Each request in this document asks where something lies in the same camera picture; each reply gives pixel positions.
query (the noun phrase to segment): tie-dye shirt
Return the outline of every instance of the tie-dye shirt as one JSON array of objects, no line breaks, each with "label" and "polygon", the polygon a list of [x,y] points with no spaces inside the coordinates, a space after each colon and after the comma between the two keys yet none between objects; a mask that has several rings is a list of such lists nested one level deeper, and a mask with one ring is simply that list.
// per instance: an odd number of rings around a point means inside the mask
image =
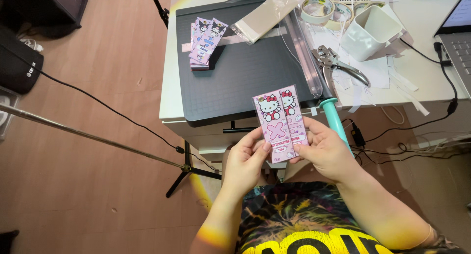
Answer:
[{"label": "tie-dye shirt", "polygon": [[259,186],[244,197],[240,254],[463,254],[444,236],[427,247],[390,251],[363,231],[335,185],[295,182]]}]

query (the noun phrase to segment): drawer handle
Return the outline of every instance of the drawer handle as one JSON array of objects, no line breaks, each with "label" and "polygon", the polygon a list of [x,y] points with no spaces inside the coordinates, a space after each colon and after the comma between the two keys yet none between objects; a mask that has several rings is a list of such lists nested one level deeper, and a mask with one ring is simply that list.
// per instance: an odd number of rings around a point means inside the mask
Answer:
[{"label": "drawer handle", "polygon": [[230,129],[222,129],[222,133],[236,133],[236,132],[250,132],[255,130],[257,127],[245,127],[245,128],[236,128],[235,121],[231,121]]}]

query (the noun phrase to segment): black cutting mat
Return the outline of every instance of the black cutting mat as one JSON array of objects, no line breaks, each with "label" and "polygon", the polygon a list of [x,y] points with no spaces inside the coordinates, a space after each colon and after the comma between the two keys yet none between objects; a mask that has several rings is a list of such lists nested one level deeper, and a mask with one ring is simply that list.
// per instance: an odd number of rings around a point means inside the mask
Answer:
[{"label": "black cutting mat", "polygon": [[[192,127],[255,117],[253,96],[296,84],[302,108],[314,107],[302,68],[281,36],[219,46],[209,59],[207,71],[191,71],[189,52],[181,45],[190,42],[191,23],[197,17],[213,17],[231,25],[265,0],[216,3],[176,10],[180,88],[185,119]],[[234,35],[228,28],[224,36]],[[296,55],[290,34],[284,39]]]}]

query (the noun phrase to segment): laptop keyboard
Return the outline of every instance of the laptop keyboard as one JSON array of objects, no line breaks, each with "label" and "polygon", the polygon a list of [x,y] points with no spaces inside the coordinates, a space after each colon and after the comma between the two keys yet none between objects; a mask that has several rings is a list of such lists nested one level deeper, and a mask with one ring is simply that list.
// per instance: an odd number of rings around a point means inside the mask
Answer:
[{"label": "laptop keyboard", "polygon": [[471,75],[471,40],[452,41],[451,44],[460,57],[462,66],[466,68],[466,73]]}]

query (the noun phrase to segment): beige packaging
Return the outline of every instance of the beige packaging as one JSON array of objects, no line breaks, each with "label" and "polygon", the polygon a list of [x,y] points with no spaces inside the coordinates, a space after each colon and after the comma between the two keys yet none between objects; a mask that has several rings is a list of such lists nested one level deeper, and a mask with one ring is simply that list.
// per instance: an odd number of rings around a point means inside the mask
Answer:
[{"label": "beige packaging", "polygon": [[247,43],[253,44],[297,5],[298,0],[266,0],[230,28]]}]

